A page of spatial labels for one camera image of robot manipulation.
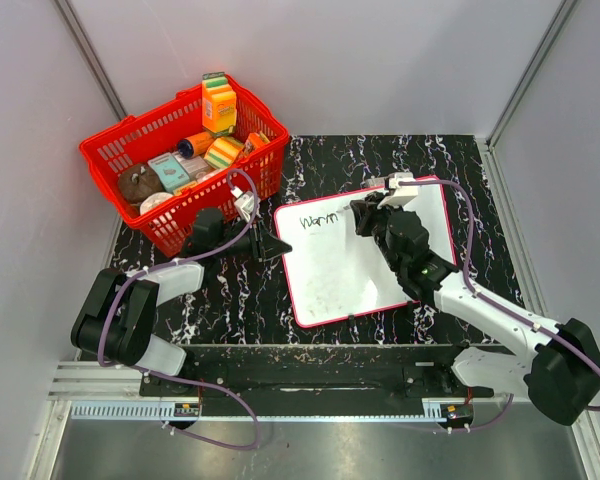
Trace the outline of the pink framed whiteboard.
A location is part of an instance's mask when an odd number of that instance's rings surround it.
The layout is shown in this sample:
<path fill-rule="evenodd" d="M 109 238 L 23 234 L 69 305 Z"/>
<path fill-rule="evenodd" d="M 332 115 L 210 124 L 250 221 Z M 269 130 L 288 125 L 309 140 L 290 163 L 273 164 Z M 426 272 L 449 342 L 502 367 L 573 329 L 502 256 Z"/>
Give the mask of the pink framed whiteboard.
<path fill-rule="evenodd" d="M 293 247 L 282 260 L 299 326 L 312 328 L 414 301 L 374 240 L 355 233 L 352 211 L 340 211 L 352 200 L 382 190 L 366 188 L 275 211 L 277 236 Z"/>

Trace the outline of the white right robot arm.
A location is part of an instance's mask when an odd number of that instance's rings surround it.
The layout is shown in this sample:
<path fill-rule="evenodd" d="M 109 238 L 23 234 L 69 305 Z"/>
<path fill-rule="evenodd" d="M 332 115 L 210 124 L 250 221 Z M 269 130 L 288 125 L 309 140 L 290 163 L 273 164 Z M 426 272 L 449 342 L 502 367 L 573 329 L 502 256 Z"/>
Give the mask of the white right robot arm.
<path fill-rule="evenodd" d="M 484 387 L 526 398 L 564 426 L 596 409 L 600 350 L 586 324 L 538 316 L 472 284 L 464 270 L 430 248 L 417 214 L 389 205 L 384 194 L 371 193 L 350 207 L 356 234 L 373 239 L 409 298 L 464 320 L 507 350 L 462 349 L 436 369 L 440 392 L 456 396 L 467 387 Z"/>

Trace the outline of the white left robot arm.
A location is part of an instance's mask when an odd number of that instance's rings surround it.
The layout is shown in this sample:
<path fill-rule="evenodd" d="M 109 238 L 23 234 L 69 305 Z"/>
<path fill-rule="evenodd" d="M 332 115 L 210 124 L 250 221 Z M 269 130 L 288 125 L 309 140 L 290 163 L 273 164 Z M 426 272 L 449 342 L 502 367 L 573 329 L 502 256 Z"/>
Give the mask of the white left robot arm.
<path fill-rule="evenodd" d="M 153 333 L 158 307 L 206 287 L 224 257 L 248 254 L 266 262 L 291 251 L 254 218 L 229 225 L 219 209 L 203 209 L 171 261 L 135 272 L 107 268 L 97 274 L 72 327 L 71 343 L 106 365 L 158 372 L 173 394 L 186 395 L 197 373 L 186 364 L 183 348 Z"/>

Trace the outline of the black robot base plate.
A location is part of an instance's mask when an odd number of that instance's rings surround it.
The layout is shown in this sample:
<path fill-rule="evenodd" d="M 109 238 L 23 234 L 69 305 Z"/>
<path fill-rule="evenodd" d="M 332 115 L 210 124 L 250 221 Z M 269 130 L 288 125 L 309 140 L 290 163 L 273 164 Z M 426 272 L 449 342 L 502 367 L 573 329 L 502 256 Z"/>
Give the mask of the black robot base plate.
<path fill-rule="evenodd" d="M 458 346 L 192 345 L 184 377 L 216 383 L 258 417 L 406 417 L 423 400 L 490 398 L 451 365 Z"/>

